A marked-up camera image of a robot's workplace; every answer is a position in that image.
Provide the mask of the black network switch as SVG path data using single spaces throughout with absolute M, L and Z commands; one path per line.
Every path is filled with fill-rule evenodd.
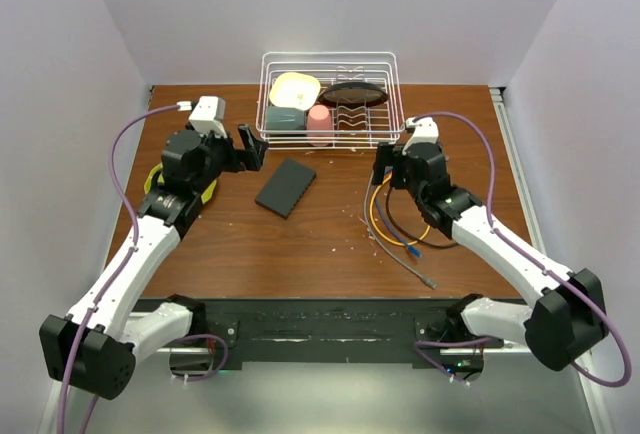
M 255 203 L 288 219 L 315 179 L 313 169 L 293 159 L 284 159 L 256 196 Z

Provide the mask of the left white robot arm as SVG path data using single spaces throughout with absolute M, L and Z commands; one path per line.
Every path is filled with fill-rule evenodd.
M 81 300 L 63 316 L 48 316 L 39 330 L 51 378 L 112 400 L 135 367 L 172 342 L 200 344 L 210 330 L 204 304 L 172 295 L 138 321 L 129 316 L 155 271 L 200 215 L 202 195 L 223 172 L 261 169 L 269 148 L 248 125 L 229 136 L 189 126 L 173 133 L 161 155 L 162 171 L 134 216 L 121 248 Z

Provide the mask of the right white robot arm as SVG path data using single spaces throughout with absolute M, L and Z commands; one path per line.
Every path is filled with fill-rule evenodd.
M 480 295 L 466 297 L 445 323 L 452 344 L 466 347 L 486 336 L 512 340 L 545 367 L 561 371 L 608 336 L 598 276 L 551 261 L 500 223 L 477 196 L 453 184 L 439 143 L 379 144 L 373 184 L 386 174 L 393 188 L 409 193 L 431 228 L 482 258 L 525 302 L 511 308 Z

